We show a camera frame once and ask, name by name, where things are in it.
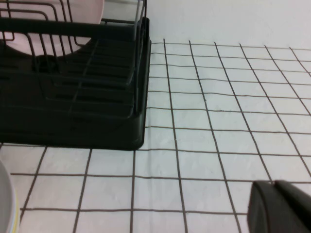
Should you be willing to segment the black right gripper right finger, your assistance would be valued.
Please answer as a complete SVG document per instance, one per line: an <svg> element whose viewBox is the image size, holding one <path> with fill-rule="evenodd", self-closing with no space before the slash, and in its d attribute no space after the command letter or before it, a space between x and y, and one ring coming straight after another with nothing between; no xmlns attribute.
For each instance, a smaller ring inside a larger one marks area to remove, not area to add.
<svg viewBox="0 0 311 233"><path fill-rule="evenodd" d="M311 196L284 180L275 181L274 186L311 232Z"/></svg>

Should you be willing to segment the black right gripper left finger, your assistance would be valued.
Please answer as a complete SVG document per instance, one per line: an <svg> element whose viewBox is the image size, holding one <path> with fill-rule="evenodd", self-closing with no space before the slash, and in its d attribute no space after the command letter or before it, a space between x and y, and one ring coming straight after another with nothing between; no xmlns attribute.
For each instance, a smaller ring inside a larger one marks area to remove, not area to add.
<svg viewBox="0 0 311 233"><path fill-rule="evenodd" d="M247 213L251 233L289 233L291 214L285 199L272 184L253 182Z"/></svg>

